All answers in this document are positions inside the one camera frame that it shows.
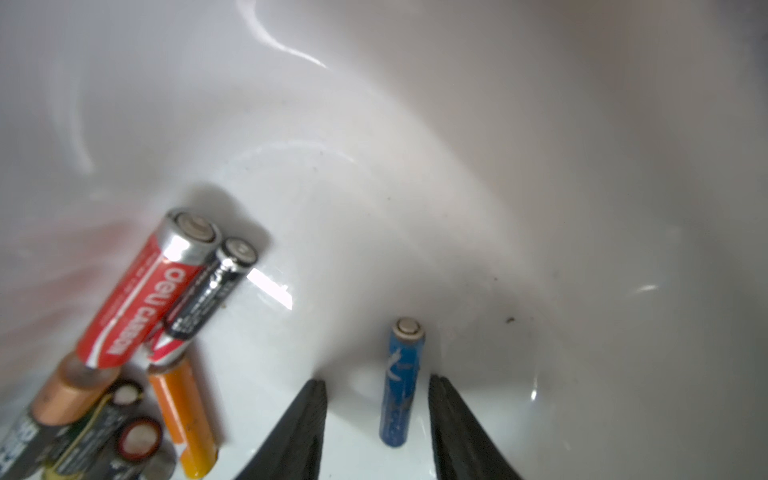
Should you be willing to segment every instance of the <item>pile of batteries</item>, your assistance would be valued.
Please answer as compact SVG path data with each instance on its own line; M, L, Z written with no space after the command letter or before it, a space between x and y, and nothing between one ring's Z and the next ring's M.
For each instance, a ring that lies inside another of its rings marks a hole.
M0 444L0 480L43 468L44 480L167 480L176 460L163 429L136 416L141 385L119 379L139 346L188 478L214 466L218 447L184 352L257 261L245 240L222 238L189 210L166 214L91 321Z

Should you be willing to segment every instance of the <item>orange battery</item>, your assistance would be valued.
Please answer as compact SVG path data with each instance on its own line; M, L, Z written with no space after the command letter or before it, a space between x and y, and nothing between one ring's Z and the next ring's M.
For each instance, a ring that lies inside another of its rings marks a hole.
M0 480L34 474L53 442L88 412L119 373L120 367L90 369L74 353L64 357L0 442Z
M187 356L169 366L152 365L147 374L170 439L184 448L179 456L184 473L203 478L214 467L218 448Z

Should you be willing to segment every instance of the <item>black battery label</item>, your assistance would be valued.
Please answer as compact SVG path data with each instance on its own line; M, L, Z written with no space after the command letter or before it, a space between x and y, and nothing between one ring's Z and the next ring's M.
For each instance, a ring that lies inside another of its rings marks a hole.
M165 333L178 340L191 340L245 276L218 262L206 267L169 315Z
M134 406L116 406L111 395L102 397L93 412L73 425L56 448L51 470L58 475L84 472L107 440L120 428L134 410Z
M0 444L0 479L27 478L35 473L53 441L67 428L40 425L24 412Z
M121 458L114 445L108 445L82 480L134 480L144 465L144 462L129 462Z

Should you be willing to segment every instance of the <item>white sink basin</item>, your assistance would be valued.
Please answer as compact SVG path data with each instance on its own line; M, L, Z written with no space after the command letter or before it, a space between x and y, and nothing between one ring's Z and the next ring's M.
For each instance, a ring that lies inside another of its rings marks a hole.
M207 478L312 376L321 478L434 478L430 372L527 480L764 478L765 71L694 3L4 2L0 434L185 205L262 252L197 341Z

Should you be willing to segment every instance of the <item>red battery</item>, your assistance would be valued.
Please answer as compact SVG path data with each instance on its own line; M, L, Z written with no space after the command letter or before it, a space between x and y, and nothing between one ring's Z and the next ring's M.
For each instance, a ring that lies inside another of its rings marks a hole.
M80 339L80 360L94 369L126 363L220 242L210 221L169 211Z

